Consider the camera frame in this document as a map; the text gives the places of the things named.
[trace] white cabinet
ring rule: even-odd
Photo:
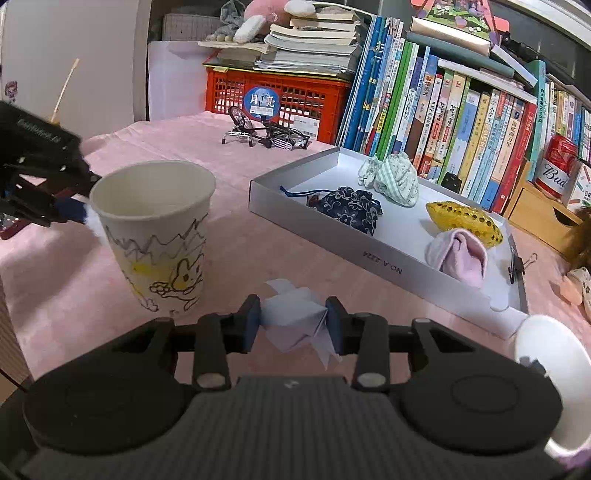
[[[89,138],[145,119],[150,8],[151,0],[9,0],[2,98],[17,82],[16,104],[50,116],[79,58],[61,103],[64,128]]]

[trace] binder clip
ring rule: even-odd
[[[515,249],[511,247],[511,265],[509,266],[509,280],[511,280],[511,285],[515,283],[515,280],[520,280],[525,275],[525,270],[531,264],[535,263],[538,260],[538,254],[532,253],[530,257],[524,262]]]

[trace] screw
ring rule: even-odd
[[[219,388],[224,383],[226,383],[226,379],[220,374],[208,373],[197,377],[197,385],[201,388]]]
[[[365,388],[376,388],[386,383],[386,377],[376,372],[366,372],[357,377],[357,382]]]

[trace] pink tablecloth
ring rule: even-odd
[[[297,286],[310,287],[320,298],[337,295],[349,311],[375,312],[398,324],[429,317],[510,353],[510,341],[504,342],[248,212],[252,178],[328,145],[315,142],[307,151],[292,152],[267,150],[262,145],[250,148],[238,142],[222,146],[221,135],[229,128],[228,117],[205,112],[134,124],[85,145],[97,149],[87,160],[101,175],[131,163],[162,158],[194,161],[215,174],[204,296],[193,316],[183,321],[193,322],[203,313],[233,311],[249,293],[270,296],[272,291],[264,282],[287,278]],[[580,309],[567,307],[553,293],[552,285],[565,269],[562,260],[525,233],[516,232],[515,239],[524,258],[532,251],[540,255],[525,276],[531,311],[553,315],[587,347],[591,345],[591,328]],[[34,377],[152,318],[129,291],[110,250],[76,223],[55,224],[50,229],[32,225],[0,242],[0,275],[15,331]],[[407,374],[405,362],[399,359],[392,356],[395,379]],[[182,357],[180,363],[185,372],[179,375],[183,377],[190,362]],[[352,359],[334,362],[329,372],[349,375],[351,366]],[[253,354],[232,355],[230,367],[234,377],[244,372],[323,372],[311,349],[283,355],[264,335],[257,337]]]

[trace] drawstring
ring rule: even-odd
[[[332,190],[310,190],[309,192],[293,192],[293,193],[292,193],[292,192],[288,192],[288,191],[287,191],[287,190],[284,188],[284,186],[283,186],[283,185],[281,185],[281,186],[279,187],[279,189],[280,189],[280,190],[281,190],[283,193],[285,193],[285,196],[287,196],[287,197],[307,197],[308,195],[311,195],[311,194],[313,194],[313,193],[323,193],[323,192],[330,193],[330,192],[332,192]]]

